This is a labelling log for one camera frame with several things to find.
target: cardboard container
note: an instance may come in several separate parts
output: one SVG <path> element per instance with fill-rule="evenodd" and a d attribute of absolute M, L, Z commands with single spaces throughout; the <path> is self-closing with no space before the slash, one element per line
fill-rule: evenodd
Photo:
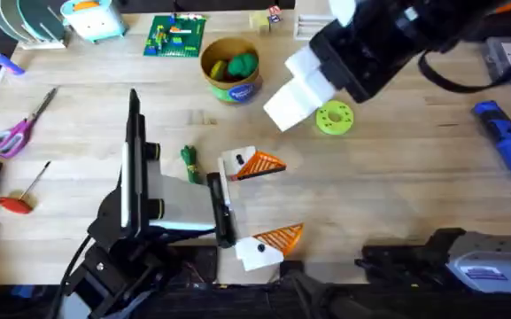
<path fill-rule="evenodd" d="M 259 76 L 259 63 L 257 68 L 247 78 L 237 82 L 220 82 L 210 77 L 212 66 L 219 60 L 230 61 L 241 53 L 251 53 L 257 57 L 259 54 L 252 43 L 242 38 L 222 38 L 217 40 L 202 52 L 200 64 L 204 77 L 212 87 L 212 93 L 220 100 L 230 103 L 243 103 L 252 98 L 259 91 L 262 79 Z"/>

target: green ball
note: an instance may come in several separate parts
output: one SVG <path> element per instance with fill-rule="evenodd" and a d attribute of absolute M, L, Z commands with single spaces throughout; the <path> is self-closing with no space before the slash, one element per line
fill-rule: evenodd
<path fill-rule="evenodd" d="M 257 57 L 251 53 L 238 54 L 229 61 L 228 73 L 246 78 L 255 71 L 258 63 Z"/>

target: blue tool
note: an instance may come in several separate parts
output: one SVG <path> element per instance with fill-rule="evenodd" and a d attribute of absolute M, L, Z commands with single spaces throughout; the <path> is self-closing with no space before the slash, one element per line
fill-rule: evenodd
<path fill-rule="evenodd" d="M 495 143 L 495 148 L 511 170 L 511 119 L 495 101 L 478 103 L 472 111 L 483 123 L 485 130 Z"/>

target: green lego baseplate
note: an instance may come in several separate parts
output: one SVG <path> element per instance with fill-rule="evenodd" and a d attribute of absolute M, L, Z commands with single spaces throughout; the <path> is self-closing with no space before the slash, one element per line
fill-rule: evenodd
<path fill-rule="evenodd" d="M 198 14 L 156 16 L 147 37 L 144 56 L 197 57 L 202 46 L 205 17 Z"/>

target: red-handled tool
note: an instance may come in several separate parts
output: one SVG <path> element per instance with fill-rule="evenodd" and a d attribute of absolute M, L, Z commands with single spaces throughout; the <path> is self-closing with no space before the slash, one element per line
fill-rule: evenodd
<path fill-rule="evenodd" d="M 7 197 L 1 197 L 0 198 L 0 205 L 9 210 L 9 211 L 12 211 L 14 213 L 17 213 L 17 214 L 29 214 L 31 213 L 31 211 L 33 211 L 33 208 L 26 202 L 23 200 L 23 197 L 25 197 L 25 195 L 31 191 L 31 189 L 33 188 L 33 186 L 35 186 L 36 182 L 39 181 L 39 179 L 41 178 L 41 175 L 43 175 L 44 171 L 46 170 L 46 168 L 50 165 L 50 161 L 46 162 L 46 164 L 44 165 L 44 168 L 43 170 L 39 173 L 39 175 L 37 175 L 35 177 L 35 180 L 29 185 L 29 187 L 23 191 L 23 193 L 21 194 L 21 196 L 19 198 L 7 198 Z"/>

